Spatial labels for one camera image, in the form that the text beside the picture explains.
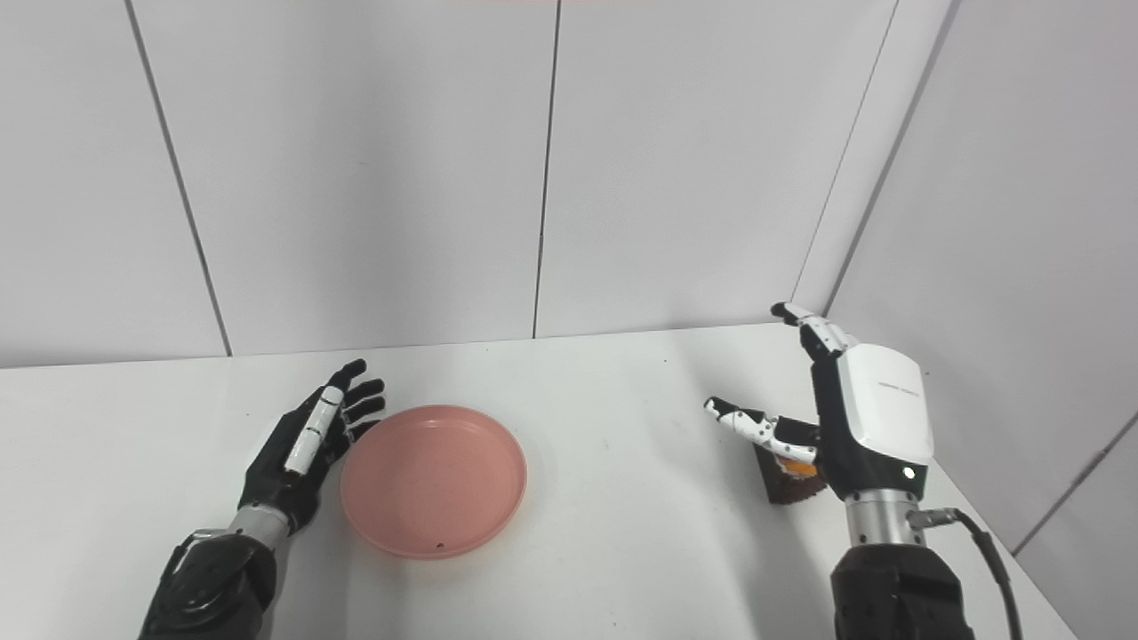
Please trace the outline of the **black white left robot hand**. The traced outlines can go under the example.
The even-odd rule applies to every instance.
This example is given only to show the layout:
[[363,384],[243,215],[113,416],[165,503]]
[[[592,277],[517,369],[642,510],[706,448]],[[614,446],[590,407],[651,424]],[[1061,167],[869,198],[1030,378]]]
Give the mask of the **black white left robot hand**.
[[310,525],[333,463],[381,421],[385,381],[360,380],[365,374],[365,360],[351,361],[280,417],[245,471],[240,508],[279,512],[290,535]]

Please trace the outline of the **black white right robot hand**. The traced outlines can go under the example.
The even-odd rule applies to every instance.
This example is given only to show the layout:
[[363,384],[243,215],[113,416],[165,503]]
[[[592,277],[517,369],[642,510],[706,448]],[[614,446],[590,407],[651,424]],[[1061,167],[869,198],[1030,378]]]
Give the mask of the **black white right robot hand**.
[[817,421],[724,397],[707,397],[704,404],[716,422],[752,442],[768,501],[794,504],[824,490],[841,500],[887,490],[922,500],[934,430],[920,366],[793,303],[780,302],[772,313],[797,328],[810,359]]

